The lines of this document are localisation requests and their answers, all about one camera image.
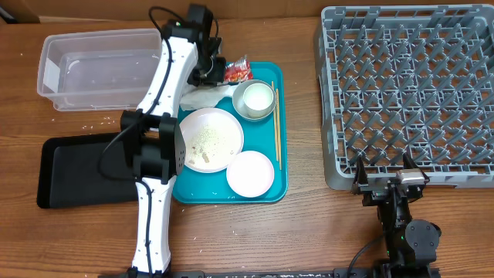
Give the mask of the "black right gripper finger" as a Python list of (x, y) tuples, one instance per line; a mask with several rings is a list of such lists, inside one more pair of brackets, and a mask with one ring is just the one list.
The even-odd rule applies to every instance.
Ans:
[(415, 164), (415, 162), (407, 153), (404, 153), (402, 155), (402, 158), (403, 158), (403, 169), (406, 170), (418, 169), (418, 166)]
[(356, 174), (354, 177), (353, 187), (359, 188), (360, 186), (368, 186), (368, 179), (363, 159), (361, 156), (358, 156), (356, 161)]

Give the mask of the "red snack wrapper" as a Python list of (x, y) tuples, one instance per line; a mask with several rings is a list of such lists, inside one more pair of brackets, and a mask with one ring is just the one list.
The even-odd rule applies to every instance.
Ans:
[(242, 83), (253, 79), (251, 64), (247, 56), (226, 66), (224, 81), (227, 83)]

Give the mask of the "white napkin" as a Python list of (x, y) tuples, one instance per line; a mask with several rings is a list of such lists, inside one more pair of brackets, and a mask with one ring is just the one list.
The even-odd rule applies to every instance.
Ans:
[(221, 86), (187, 85), (180, 100), (180, 108), (184, 111), (215, 107), (220, 100), (232, 95), (238, 84), (222, 84)]

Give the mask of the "grey bowl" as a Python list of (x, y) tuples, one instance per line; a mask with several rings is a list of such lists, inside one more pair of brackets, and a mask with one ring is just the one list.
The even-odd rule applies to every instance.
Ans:
[(241, 116), (243, 117), (244, 119), (246, 120), (249, 120), (249, 121), (261, 121), (265, 118), (267, 118), (271, 113), (269, 113), (267, 116), (265, 117), (261, 117), (261, 118), (251, 118), (248, 114), (247, 114), (247, 110), (245, 108), (245, 104), (243, 102), (243, 93), (245, 91), (245, 89), (249, 86), (249, 85), (252, 85), (254, 83), (264, 83), (268, 86), (270, 86), (268, 83), (264, 82), (264, 81), (261, 81), (261, 80), (248, 80), (248, 81), (245, 81), (243, 83), (240, 83), (238, 85), (238, 87), (235, 89), (233, 95), (232, 95), (232, 104), (235, 108), (235, 111)]

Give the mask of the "white paper cup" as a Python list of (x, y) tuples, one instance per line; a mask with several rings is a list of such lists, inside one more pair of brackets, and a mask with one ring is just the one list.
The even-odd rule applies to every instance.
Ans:
[(267, 116), (273, 110), (275, 95), (270, 86), (264, 83), (249, 85), (243, 93), (243, 102), (251, 118)]

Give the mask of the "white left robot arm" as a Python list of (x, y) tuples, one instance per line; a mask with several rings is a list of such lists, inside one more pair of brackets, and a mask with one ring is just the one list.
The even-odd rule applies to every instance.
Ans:
[(171, 276), (171, 196), (184, 168), (186, 147), (178, 121), (181, 98), (191, 86), (217, 86), (225, 78), (218, 22), (206, 6), (191, 4), (164, 25), (161, 58), (135, 111), (120, 118), (120, 133), (104, 148), (122, 143), (138, 194), (137, 246), (125, 277)]

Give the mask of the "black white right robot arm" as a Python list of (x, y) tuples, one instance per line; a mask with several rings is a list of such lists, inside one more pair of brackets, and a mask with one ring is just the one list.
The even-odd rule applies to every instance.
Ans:
[[(407, 155), (402, 156), (404, 168), (382, 186), (373, 185), (367, 177), (362, 157), (357, 158), (356, 174), (351, 192), (362, 195), (364, 206), (375, 206), (382, 225), (382, 235), (362, 247), (346, 269), (346, 277), (440, 278), (440, 270), (432, 268), (442, 231), (438, 225), (413, 219), (409, 204), (419, 200), (430, 178)], [(387, 258), (379, 259), (365, 270), (356, 270), (355, 263), (373, 245), (384, 241)]]

